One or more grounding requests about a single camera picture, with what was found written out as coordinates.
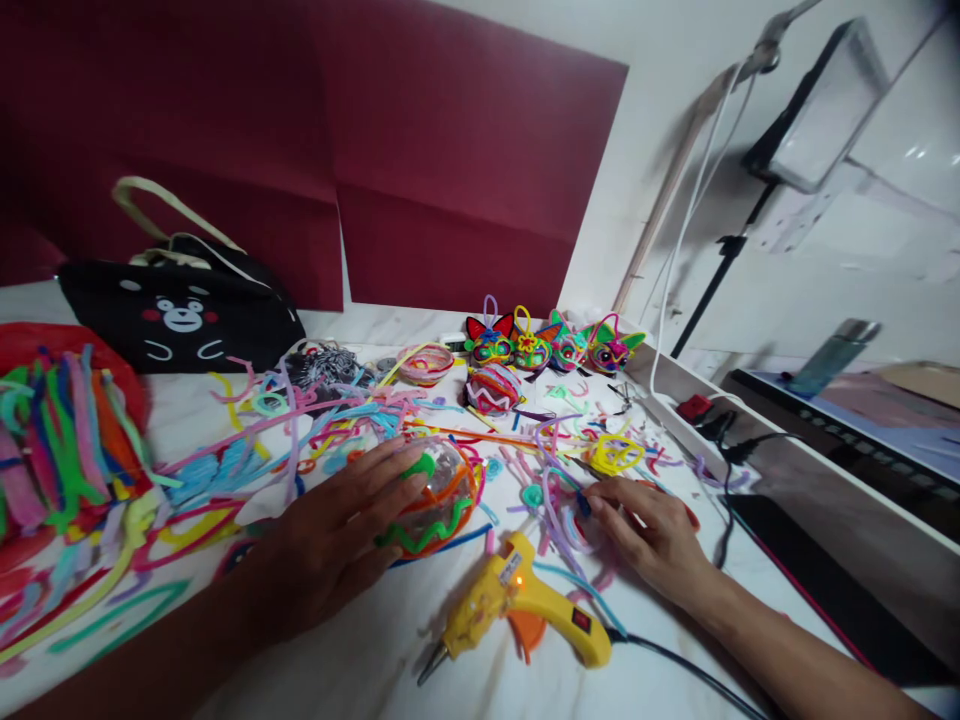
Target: right hand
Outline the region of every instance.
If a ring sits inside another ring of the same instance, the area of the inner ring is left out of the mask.
[[[726,576],[704,555],[681,500],[621,477],[595,483],[584,495],[623,557],[667,600],[689,612],[723,586]]]

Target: black tote bag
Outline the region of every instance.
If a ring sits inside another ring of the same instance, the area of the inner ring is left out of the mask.
[[[215,240],[167,236],[130,199],[153,193]],[[130,264],[85,260],[59,270],[60,287],[77,319],[138,373],[238,372],[228,360],[274,367],[303,325],[273,274],[157,183],[121,178],[114,199],[161,245]]]

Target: bag handle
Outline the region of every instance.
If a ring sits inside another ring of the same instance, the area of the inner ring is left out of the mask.
[[[246,255],[246,251],[237,245],[233,240],[228,238],[222,232],[217,230],[213,225],[208,223],[202,217],[197,215],[193,210],[184,205],[180,199],[174,195],[172,192],[164,188],[159,183],[155,183],[153,180],[147,180],[147,178],[135,177],[128,175],[117,180],[117,184],[113,186],[113,196],[114,201],[119,205],[123,211],[130,216],[130,219],[133,220],[137,225],[143,228],[146,233],[154,238],[155,240],[160,240],[163,242],[168,242],[173,244],[173,240],[166,233],[158,228],[154,222],[148,218],[143,212],[138,208],[133,200],[130,197],[130,191],[136,188],[137,190],[144,190],[148,193],[156,195],[158,198],[163,200],[167,205],[172,207],[178,213],[183,215],[187,220],[190,220],[197,226],[203,228],[211,236],[215,237],[217,240],[222,242],[231,250],[238,250]]]
[[[194,255],[186,255],[184,253],[173,252],[172,250],[164,250],[163,248],[150,248],[149,250],[144,250],[142,253],[138,253],[130,258],[130,264],[140,265],[142,267],[150,267],[150,265],[152,265],[154,260],[157,258],[172,260],[177,265],[188,265],[189,267],[194,267],[198,270],[210,269],[210,263],[203,258],[198,258]]]

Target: hand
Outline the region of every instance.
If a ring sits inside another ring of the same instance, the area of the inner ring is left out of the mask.
[[[400,557],[397,547],[371,548],[427,483],[424,474],[394,482],[423,454],[396,452],[403,443],[379,445],[298,498],[224,578],[228,596],[245,604],[259,646],[329,619]]]
[[[679,499],[621,477],[591,485],[584,495],[593,517],[623,557],[668,600],[692,612],[694,605],[709,602],[724,584],[725,576],[703,554]],[[629,521],[618,512],[620,505]]]

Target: water bottle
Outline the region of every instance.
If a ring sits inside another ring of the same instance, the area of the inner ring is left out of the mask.
[[[872,320],[844,320],[807,364],[787,383],[787,390],[805,400],[819,395],[837,375],[843,372],[871,340],[880,332],[883,325]]]

